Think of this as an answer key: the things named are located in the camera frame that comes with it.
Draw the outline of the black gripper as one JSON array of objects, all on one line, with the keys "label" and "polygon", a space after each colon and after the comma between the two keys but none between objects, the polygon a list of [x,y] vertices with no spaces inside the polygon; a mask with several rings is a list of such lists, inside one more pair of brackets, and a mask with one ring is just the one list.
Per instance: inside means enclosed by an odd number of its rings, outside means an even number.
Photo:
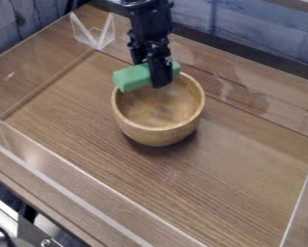
[{"label": "black gripper", "polygon": [[131,41],[128,48],[134,63],[147,59],[154,88],[167,86],[174,80],[174,59],[168,35],[174,30],[174,0],[122,0],[130,15]]}]

